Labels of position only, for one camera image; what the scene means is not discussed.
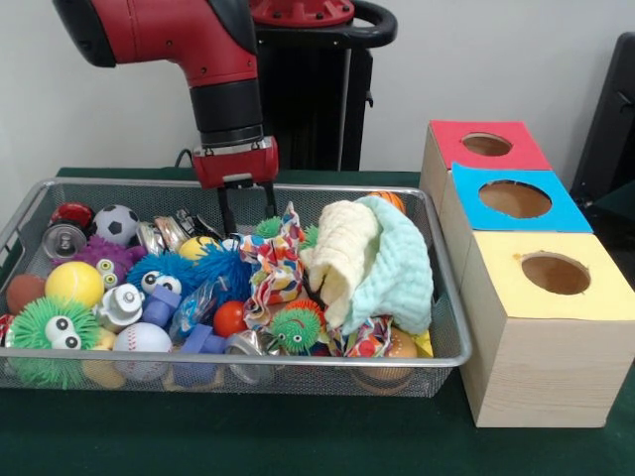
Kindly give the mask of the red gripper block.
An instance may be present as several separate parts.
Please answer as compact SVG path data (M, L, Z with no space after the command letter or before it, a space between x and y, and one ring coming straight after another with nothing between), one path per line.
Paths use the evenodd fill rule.
M278 215L273 181L279 171L278 144L274 137L253 143L211 148L199 146L192 152L192 163L203 188L218 188L217 198L224 233L235 232L235 218L229 206L226 186L251 180L265 191L265 217Z

